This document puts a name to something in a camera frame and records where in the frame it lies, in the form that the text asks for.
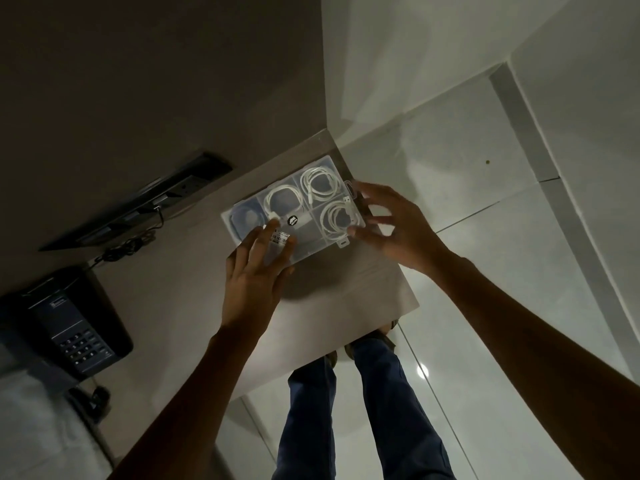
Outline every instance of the white cable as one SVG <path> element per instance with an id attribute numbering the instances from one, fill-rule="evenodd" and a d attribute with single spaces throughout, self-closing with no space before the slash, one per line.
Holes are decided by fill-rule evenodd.
<path id="1" fill-rule="evenodd" d="M 339 226 L 337 222 L 338 214 L 340 214 L 341 210 L 344 210 L 351 220 L 345 227 Z M 341 238 L 346 233 L 347 227 L 355 222 L 349 210 L 350 207 L 348 207 L 347 203 L 342 200 L 334 200 L 333 202 L 329 202 L 322 210 L 322 213 L 320 213 L 320 225 L 322 226 L 324 233 L 329 239 Z M 328 227 L 324 225 L 325 217 Z"/>
<path id="2" fill-rule="evenodd" d="M 279 185 L 274 189 L 271 189 L 269 191 L 269 193 L 267 194 L 267 196 L 264 198 L 264 202 L 262 203 L 262 206 L 264 207 L 264 211 L 267 213 L 267 217 L 270 219 L 279 219 L 280 217 L 283 216 L 279 216 L 276 212 L 271 210 L 271 197 L 273 197 L 274 194 L 276 194 L 277 192 L 280 192 L 282 190 L 290 190 L 294 193 L 294 195 L 296 196 L 296 198 L 298 199 L 298 206 L 291 210 L 290 212 L 288 212 L 287 214 L 291 214 L 293 212 L 297 212 L 299 210 L 304 211 L 303 207 L 302 207 L 302 202 L 304 202 L 304 197 L 302 197 L 302 193 L 300 192 L 300 190 L 298 190 L 297 188 L 295 188 L 293 185 Z"/>
<path id="3" fill-rule="evenodd" d="M 314 188 L 314 178 L 320 177 L 321 175 L 324 175 L 329 181 L 329 190 L 318 190 Z M 311 205 L 314 200 L 318 202 L 331 200 L 336 193 L 340 192 L 340 179 L 330 168 L 325 166 L 316 166 L 308 168 L 302 172 L 302 175 L 300 176 L 300 186 L 302 186 L 303 192 L 307 195 L 309 205 Z"/>

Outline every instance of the barcode label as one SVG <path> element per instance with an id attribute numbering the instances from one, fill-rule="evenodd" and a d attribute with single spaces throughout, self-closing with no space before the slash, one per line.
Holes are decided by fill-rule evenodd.
<path id="1" fill-rule="evenodd" d="M 271 235 L 271 241 L 274 244 L 284 245 L 288 238 L 289 234 L 283 231 L 276 231 Z"/>

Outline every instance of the jeans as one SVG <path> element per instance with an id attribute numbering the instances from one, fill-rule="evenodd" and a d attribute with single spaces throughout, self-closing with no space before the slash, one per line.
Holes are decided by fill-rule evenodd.
<path id="1" fill-rule="evenodd" d="M 398 357 L 376 332 L 352 343 L 352 350 L 385 480 L 454 478 L 442 440 Z M 320 357 L 293 371 L 289 388 L 291 409 L 272 480 L 333 479 L 335 375 L 328 359 Z"/>

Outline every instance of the hand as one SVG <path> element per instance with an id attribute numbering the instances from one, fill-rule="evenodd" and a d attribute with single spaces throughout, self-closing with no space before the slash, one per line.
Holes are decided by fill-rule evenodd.
<path id="1" fill-rule="evenodd" d="M 379 249 L 389 259 L 434 279 L 453 253 L 431 229 L 420 208 L 386 185 L 354 182 L 354 186 L 366 195 L 366 205 L 380 205 L 391 211 L 390 216 L 367 217 L 367 223 L 392 225 L 395 229 L 386 237 L 369 228 L 352 226 L 349 234 Z"/>
<path id="2" fill-rule="evenodd" d="M 277 219 L 264 229 L 256 227 L 227 258 L 221 330 L 233 328 L 256 341 L 267 330 L 284 283 L 293 273 L 293 266 L 288 264 L 296 243 L 296 238 L 290 236 L 279 256 L 265 266 L 264 256 L 277 227 Z"/>

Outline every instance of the black telephone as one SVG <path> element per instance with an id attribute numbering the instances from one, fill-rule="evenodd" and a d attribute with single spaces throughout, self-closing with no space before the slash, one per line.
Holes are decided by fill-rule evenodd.
<path id="1" fill-rule="evenodd" d="M 133 350 L 129 334 L 91 271 L 60 269 L 3 301 L 3 321 L 11 322 L 37 357 L 76 382 Z"/>

